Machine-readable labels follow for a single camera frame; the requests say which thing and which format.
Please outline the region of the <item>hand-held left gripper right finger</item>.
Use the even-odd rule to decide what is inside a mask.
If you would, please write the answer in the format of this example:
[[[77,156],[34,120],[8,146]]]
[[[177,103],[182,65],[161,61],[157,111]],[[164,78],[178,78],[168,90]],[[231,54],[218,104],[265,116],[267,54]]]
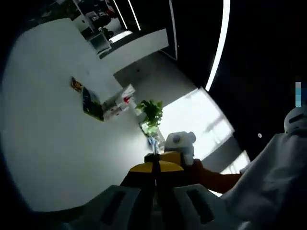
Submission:
[[[228,213],[219,197],[193,184],[183,168],[160,161],[157,198],[166,230],[226,230]]]

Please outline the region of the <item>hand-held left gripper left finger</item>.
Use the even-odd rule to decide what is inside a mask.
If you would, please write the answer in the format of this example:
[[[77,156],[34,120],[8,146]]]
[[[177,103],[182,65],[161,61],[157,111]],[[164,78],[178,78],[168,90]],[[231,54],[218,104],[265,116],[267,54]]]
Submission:
[[[84,205],[83,213],[69,222],[70,230],[145,230],[153,197],[153,164],[129,170],[120,185],[112,185]]]

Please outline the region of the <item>person's right hand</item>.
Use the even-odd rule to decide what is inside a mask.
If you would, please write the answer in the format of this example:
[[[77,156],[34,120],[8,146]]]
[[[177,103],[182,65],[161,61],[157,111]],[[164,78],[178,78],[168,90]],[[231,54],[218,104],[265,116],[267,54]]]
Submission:
[[[194,159],[193,164],[187,167],[185,171],[191,184],[201,184],[206,188],[210,188],[210,182],[207,177],[209,171],[203,167],[199,159]]]

